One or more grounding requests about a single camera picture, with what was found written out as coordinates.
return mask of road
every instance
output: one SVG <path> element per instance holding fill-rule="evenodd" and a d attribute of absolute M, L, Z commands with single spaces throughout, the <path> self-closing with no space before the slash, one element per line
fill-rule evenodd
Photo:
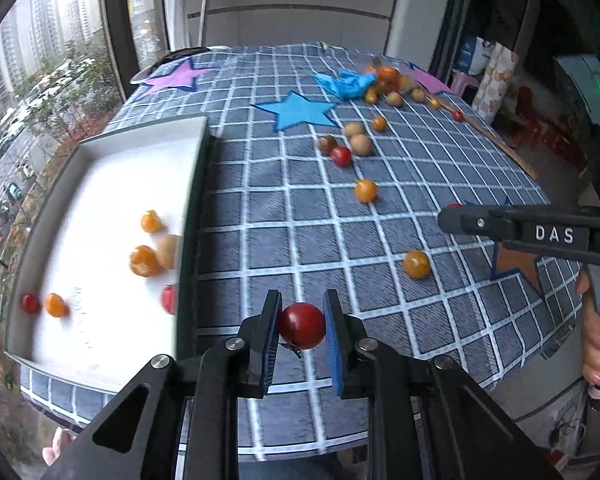
<path fill-rule="evenodd" d="M 25 193 L 30 186 L 24 184 L 22 176 L 15 173 L 15 167 L 24 155 L 28 155 L 30 164 L 36 173 L 39 173 L 44 168 L 49 156 L 53 153 L 57 143 L 49 136 L 34 137 L 27 129 L 25 129 L 9 147 L 7 152 L 0 158 L 0 199 L 2 198 L 2 184 L 13 180 L 17 186 Z M 9 227 L 2 228 L 2 233 L 6 237 L 9 232 Z"/>

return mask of human hand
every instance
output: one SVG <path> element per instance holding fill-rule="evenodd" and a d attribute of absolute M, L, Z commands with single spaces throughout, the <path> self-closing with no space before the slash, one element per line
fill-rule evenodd
<path fill-rule="evenodd" d="M 576 279 L 576 292 L 582 295 L 582 376 L 595 386 L 600 386 L 600 315 L 596 312 L 585 267 Z"/>
<path fill-rule="evenodd" d="M 71 436 L 71 433 L 62 428 L 58 428 L 54 435 L 53 442 L 51 443 L 51 447 L 42 449 L 42 458 L 45 459 L 46 464 L 52 465 L 53 462 L 58 460 L 62 452 L 73 441 L 74 438 Z"/>

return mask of blue plaid tablecloth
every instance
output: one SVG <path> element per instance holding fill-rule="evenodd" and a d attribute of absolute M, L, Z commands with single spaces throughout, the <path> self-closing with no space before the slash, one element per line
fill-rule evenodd
<path fill-rule="evenodd" d="M 569 335 L 580 307 L 578 264 L 537 258 L 535 280 L 506 265 L 495 272 L 493 242 L 440 232 L 436 215 L 452 202 L 535 204 L 546 198 L 512 160 L 448 112 L 410 99 L 402 108 L 341 102 L 312 77 L 360 70 L 368 60 L 321 44 L 200 54 L 191 66 L 212 70 L 189 88 L 147 94 L 142 85 L 107 131 L 202 112 L 219 137 L 203 200 L 198 351 L 259 312 L 269 288 L 280 290 L 285 304 L 318 306 L 324 290 L 336 288 L 344 309 L 363 319 L 370 336 L 419 358 L 447 353 L 481 386 L 492 387 L 535 354 L 555 352 Z M 181 63 L 164 65 L 154 76 Z M 253 106 L 282 101 L 292 91 L 337 104 L 328 112 L 336 126 L 298 124 L 279 132 L 275 116 Z M 445 98 L 472 113 L 455 96 Z M 384 132 L 369 127 L 376 115 L 387 119 Z M 331 134 L 347 144 L 340 128 L 349 121 L 366 124 L 374 154 L 343 169 L 323 157 L 315 141 Z M 361 177 L 379 187 L 371 206 L 353 196 Z M 405 251 L 413 248 L 430 257 L 432 273 L 424 280 L 411 280 L 401 269 Z M 360 443 L 366 403 L 339 401 L 330 386 L 324 343 L 301 361 L 281 349 L 270 395 L 240 400 L 243 458 L 288 458 Z M 54 410 L 48 390 L 46 406 Z M 101 407 L 108 398 L 93 402 Z M 79 423 L 99 411 L 71 408 Z M 61 411 L 66 418 L 67 410 Z"/>

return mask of chopstick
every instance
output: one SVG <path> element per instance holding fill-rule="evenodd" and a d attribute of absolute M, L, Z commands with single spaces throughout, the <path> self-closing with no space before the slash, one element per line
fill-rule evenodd
<path fill-rule="evenodd" d="M 498 148 L 500 148 L 506 155 L 508 155 L 517 165 L 520 166 L 520 168 L 522 169 L 522 171 L 524 171 L 526 174 L 528 174 L 528 176 L 532 179 L 532 180 L 538 180 L 538 172 L 525 160 L 522 159 L 522 157 L 520 157 L 515 150 L 513 150 L 510 146 L 507 146 L 506 143 L 499 139 L 498 137 L 496 137 L 495 135 L 493 135 L 487 128 L 485 128 L 484 126 L 482 126 L 482 124 L 480 123 L 480 121 L 474 117 L 468 116 L 467 114 L 465 114 L 462 110 L 460 110 L 460 108 L 453 106 L 449 101 L 447 101 L 445 98 L 439 96 L 439 95 L 435 95 L 432 94 L 431 92 L 429 92 L 426 88 L 424 88 L 423 86 L 420 86 L 421 90 L 424 92 L 424 94 L 427 96 L 427 98 L 429 99 L 437 99 L 438 101 L 440 101 L 440 105 L 447 111 L 453 113 L 456 110 L 458 110 L 463 116 L 464 116 L 464 121 L 469 124 L 469 126 L 472 126 L 473 128 L 475 128 L 476 130 L 478 130 L 481 134 L 483 134 L 487 139 L 489 139 L 493 144 L 495 144 Z"/>

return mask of purple star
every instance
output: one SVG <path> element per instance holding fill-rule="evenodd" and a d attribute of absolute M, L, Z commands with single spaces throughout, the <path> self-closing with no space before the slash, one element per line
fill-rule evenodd
<path fill-rule="evenodd" d="M 196 90 L 196 78 L 213 70 L 212 68 L 192 68 L 189 59 L 180 63 L 176 69 L 167 75 L 150 77 L 143 84 L 149 89 L 142 94 L 151 95 L 164 88 L 180 88 L 189 92 Z"/>

